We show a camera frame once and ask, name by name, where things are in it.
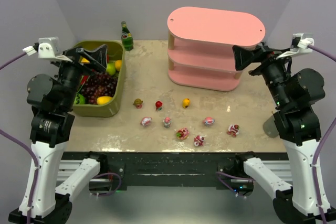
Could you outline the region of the brown-haired doll toy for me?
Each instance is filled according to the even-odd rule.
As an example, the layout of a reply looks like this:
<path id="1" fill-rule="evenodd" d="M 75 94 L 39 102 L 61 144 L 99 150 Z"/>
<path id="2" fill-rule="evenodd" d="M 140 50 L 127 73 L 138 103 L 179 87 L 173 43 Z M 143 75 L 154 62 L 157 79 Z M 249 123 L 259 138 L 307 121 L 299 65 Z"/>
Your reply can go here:
<path id="1" fill-rule="evenodd" d="M 140 109 L 142 108 L 143 101 L 140 98 L 137 98 L 134 100 L 133 105 L 137 108 Z"/>

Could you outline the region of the yellow-haired doll toy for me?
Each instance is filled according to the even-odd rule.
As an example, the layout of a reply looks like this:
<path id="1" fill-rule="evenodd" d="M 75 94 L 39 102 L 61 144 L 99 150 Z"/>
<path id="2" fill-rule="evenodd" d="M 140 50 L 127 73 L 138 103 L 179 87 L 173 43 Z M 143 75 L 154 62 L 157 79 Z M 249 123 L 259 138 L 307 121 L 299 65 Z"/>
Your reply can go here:
<path id="1" fill-rule="evenodd" d="M 182 107 L 186 109 L 189 106 L 190 106 L 190 99 L 188 99 L 188 98 L 183 99 L 183 101 L 182 101 Z"/>

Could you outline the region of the red-haired doll toy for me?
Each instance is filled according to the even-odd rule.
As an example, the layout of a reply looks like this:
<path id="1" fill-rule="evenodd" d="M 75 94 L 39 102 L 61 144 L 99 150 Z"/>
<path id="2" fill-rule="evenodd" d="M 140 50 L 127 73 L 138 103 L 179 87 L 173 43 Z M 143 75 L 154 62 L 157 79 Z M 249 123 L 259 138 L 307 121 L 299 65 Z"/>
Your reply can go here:
<path id="1" fill-rule="evenodd" d="M 162 110 L 163 103 L 161 101 L 156 101 L 155 103 L 155 110 L 160 111 Z"/>

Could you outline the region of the pink round toy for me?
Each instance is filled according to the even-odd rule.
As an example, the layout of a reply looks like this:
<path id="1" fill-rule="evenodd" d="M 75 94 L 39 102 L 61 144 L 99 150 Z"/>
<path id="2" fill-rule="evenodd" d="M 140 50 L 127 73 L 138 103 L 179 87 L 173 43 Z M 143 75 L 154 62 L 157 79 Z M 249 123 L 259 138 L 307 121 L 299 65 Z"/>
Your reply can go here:
<path id="1" fill-rule="evenodd" d="M 143 127 L 147 127 L 147 126 L 151 125 L 151 123 L 152 123 L 152 118 L 151 117 L 144 117 L 140 122 L 140 124 Z"/>

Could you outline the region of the small pink figure toy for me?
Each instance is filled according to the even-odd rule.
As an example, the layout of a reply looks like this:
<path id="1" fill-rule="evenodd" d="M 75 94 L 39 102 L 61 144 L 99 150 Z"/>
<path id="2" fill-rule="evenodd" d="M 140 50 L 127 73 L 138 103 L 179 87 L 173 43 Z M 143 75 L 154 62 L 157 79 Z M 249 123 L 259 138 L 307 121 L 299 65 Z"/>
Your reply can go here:
<path id="1" fill-rule="evenodd" d="M 167 116 L 163 119 L 163 126 L 165 128 L 169 128 L 171 126 L 171 118 L 170 117 Z"/>

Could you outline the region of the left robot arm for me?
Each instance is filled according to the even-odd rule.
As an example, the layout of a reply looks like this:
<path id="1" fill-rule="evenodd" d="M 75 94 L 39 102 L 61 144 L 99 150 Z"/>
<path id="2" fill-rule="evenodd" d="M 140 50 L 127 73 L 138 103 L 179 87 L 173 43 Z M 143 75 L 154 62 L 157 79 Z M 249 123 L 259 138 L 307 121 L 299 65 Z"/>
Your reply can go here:
<path id="1" fill-rule="evenodd" d="M 38 54 L 58 67 L 58 75 L 32 77 L 27 85 L 27 103 L 31 106 L 30 140 L 27 148 L 31 167 L 26 192 L 20 206 L 8 219 L 12 223 L 65 223 L 72 203 L 91 179 L 108 171 L 106 155 L 90 152 L 75 172 L 57 184 L 59 165 L 70 137 L 75 117 L 72 107 L 81 78 L 105 72 L 107 45 L 93 50 L 75 47 L 59 51 L 53 42 L 38 42 L 23 50 Z"/>

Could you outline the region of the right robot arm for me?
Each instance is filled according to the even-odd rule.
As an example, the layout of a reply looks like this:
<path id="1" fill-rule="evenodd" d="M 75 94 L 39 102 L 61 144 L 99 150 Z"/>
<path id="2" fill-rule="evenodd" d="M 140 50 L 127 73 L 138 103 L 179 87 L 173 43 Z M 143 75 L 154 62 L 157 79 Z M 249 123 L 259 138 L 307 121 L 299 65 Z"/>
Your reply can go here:
<path id="1" fill-rule="evenodd" d="M 291 73 L 292 57 L 315 51 L 311 39 L 302 39 L 288 49 L 265 45 L 253 50 L 233 47 L 235 68 L 251 63 L 258 67 L 251 76 L 262 76 L 276 105 L 274 122 L 288 155 L 292 183 L 281 180 L 253 152 L 238 154 L 232 171 L 242 179 L 257 182 L 272 199 L 283 223 L 327 223 L 335 220 L 323 186 L 319 154 L 327 137 L 321 135 L 320 122 L 312 105 L 325 97 L 324 78 L 305 68 Z"/>

